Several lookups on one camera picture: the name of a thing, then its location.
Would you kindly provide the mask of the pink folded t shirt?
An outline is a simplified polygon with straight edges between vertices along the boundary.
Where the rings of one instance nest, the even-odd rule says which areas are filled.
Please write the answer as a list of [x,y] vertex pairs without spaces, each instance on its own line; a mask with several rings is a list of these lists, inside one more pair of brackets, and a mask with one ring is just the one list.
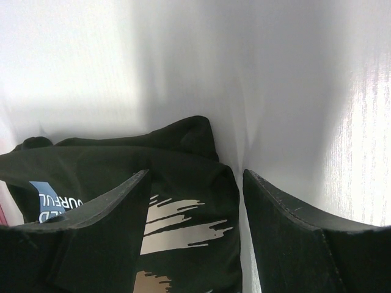
[[5,182],[1,181],[1,191],[0,191],[0,200],[1,200],[1,224],[7,226],[7,199],[8,199],[8,191],[6,191]]

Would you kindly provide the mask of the black t shirt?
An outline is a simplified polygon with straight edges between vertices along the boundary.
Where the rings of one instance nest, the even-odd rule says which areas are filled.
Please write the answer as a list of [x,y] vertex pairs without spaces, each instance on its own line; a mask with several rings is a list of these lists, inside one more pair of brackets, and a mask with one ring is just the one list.
[[22,215],[6,227],[44,223],[142,170],[151,188],[132,292],[241,292],[239,191],[202,116],[137,137],[25,140],[1,156]]

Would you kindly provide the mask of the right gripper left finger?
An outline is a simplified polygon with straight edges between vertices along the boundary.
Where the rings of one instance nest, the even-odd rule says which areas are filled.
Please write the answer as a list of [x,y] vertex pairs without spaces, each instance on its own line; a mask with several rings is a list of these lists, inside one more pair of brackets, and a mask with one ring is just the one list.
[[150,200],[139,171],[44,223],[1,227],[2,292],[132,292]]

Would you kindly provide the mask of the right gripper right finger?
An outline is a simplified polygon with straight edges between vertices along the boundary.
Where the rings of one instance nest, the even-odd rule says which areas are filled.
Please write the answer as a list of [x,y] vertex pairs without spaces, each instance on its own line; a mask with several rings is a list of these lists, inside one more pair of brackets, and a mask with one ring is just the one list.
[[389,292],[390,228],[322,211],[252,170],[243,195],[263,292]]

